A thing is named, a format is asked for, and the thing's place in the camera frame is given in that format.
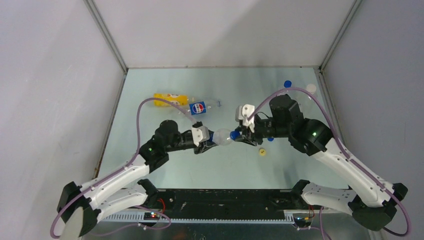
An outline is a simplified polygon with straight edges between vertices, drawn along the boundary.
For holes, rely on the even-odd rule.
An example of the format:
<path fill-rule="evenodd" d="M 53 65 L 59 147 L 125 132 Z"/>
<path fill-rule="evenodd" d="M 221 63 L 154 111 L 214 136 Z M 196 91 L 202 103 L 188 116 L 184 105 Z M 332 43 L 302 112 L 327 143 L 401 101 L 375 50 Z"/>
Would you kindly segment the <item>lying uncapped Pepsi bottle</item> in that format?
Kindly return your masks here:
<path fill-rule="evenodd" d="M 181 104 L 181 108 L 183 111 L 176 110 L 175 113 L 177 115 L 182 115 L 187 113 L 191 116 L 197 115 L 205 115 L 211 111 L 214 111 L 217 108 L 222 106 L 222 101 L 213 98 L 188 98 L 188 100 L 184 101 Z"/>

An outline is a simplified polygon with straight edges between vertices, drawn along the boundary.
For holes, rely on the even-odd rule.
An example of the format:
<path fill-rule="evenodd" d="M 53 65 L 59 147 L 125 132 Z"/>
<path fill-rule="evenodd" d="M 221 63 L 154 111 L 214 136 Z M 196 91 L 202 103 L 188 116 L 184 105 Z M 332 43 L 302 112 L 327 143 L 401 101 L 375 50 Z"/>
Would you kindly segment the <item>large clear bottle white cap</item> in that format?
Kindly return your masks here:
<path fill-rule="evenodd" d="M 315 84 L 308 84 L 304 90 L 314 97 L 317 96 L 317 86 Z M 304 114 L 308 112 L 315 104 L 315 101 L 308 94 L 302 91 L 297 91 L 295 93 L 294 99 L 297 101 L 300 111 Z"/>

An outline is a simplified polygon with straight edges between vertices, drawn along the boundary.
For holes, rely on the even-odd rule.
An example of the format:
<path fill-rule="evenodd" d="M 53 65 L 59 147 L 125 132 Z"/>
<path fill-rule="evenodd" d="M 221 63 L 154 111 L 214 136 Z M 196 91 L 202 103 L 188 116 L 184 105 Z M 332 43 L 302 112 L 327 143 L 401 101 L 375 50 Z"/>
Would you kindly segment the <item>yellow juice bottle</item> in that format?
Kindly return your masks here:
<path fill-rule="evenodd" d="M 154 93 L 153 97 L 171 102 L 179 106 L 186 106 L 190 103 L 194 103 L 196 100 L 196 97 L 194 96 L 172 93 Z"/>

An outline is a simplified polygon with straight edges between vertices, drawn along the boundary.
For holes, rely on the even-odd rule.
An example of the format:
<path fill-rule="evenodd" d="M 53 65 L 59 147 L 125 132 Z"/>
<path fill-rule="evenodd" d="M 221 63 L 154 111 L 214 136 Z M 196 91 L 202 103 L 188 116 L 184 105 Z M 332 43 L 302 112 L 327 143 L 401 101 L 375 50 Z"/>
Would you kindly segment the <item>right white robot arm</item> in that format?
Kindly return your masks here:
<path fill-rule="evenodd" d="M 333 170 L 348 187 L 337 189 L 299 180 L 291 189 L 291 204 L 297 209 L 322 206 L 346 213 L 371 231 L 386 229 L 408 189 L 390 183 L 372 172 L 340 143 L 332 130 L 317 119 L 305 118 L 298 103 L 288 95 L 269 101 L 271 117 L 260 118 L 250 104 L 236 109 L 239 126 L 231 134 L 236 142 L 252 146 L 268 138 L 286 138 L 297 151 Z"/>

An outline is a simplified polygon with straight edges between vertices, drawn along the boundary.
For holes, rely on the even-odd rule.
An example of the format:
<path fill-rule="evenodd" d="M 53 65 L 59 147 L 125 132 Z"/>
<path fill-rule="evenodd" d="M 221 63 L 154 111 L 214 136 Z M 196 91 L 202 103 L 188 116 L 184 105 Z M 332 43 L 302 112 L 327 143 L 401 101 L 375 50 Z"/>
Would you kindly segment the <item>standing Pepsi bottle blue cap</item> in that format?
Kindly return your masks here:
<path fill-rule="evenodd" d="M 292 85 L 293 85 L 293 83 L 292 83 L 292 81 L 290 81 L 290 80 L 285 80 L 285 81 L 284 81 L 284 83 L 283 83 L 283 87 L 284 87 L 285 89 L 291 88 L 291 87 L 292 87 Z M 288 91 L 281 92 L 281 95 L 286 95 L 286 94 L 288 94 L 288 93 L 289 93 Z"/>

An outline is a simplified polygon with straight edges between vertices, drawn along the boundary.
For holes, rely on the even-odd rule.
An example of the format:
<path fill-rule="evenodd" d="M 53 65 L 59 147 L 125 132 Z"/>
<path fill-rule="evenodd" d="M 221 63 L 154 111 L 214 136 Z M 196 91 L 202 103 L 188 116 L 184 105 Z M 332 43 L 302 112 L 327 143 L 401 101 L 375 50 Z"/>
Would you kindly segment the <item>clear crushed bottle blue label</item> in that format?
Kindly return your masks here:
<path fill-rule="evenodd" d="M 229 129 L 220 128 L 213 133 L 211 141 L 219 146 L 228 146 L 233 142 L 231 133 Z"/>

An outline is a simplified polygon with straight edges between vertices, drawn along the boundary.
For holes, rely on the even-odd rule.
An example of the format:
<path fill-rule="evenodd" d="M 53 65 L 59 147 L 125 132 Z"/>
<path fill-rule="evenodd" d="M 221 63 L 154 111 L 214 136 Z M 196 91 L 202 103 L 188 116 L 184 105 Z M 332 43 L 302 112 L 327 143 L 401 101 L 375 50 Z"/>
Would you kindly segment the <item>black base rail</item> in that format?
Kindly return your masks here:
<path fill-rule="evenodd" d="M 143 207 L 164 210 L 173 220 L 284 220 L 287 211 L 316 214 L 319 205 L 306 203 L 293 189 L 183 189 L 148 190 Z"/>

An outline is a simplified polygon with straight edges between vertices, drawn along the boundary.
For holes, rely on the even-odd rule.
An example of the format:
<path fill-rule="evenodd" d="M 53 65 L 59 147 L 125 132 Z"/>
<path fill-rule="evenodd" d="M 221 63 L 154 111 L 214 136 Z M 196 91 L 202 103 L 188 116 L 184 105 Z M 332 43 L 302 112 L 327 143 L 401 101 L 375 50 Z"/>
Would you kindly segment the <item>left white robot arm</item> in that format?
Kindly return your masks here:
<path fill-rule="evenodd" d="M 142 205 L 153 208 L 158 202 L 157 189 L 146 176 L 163 166 L 170 152 L 192 149 L 201 154 L 215 147 L 215 136 L 201 122 L 180 132 L 175 121 L 163 121 L 151 139 L 113 172 L 80 185 L 71 181 L 63 187 L 57 217 L 50 228 L 51 237 L 76 240 L 121 210 Z"/>

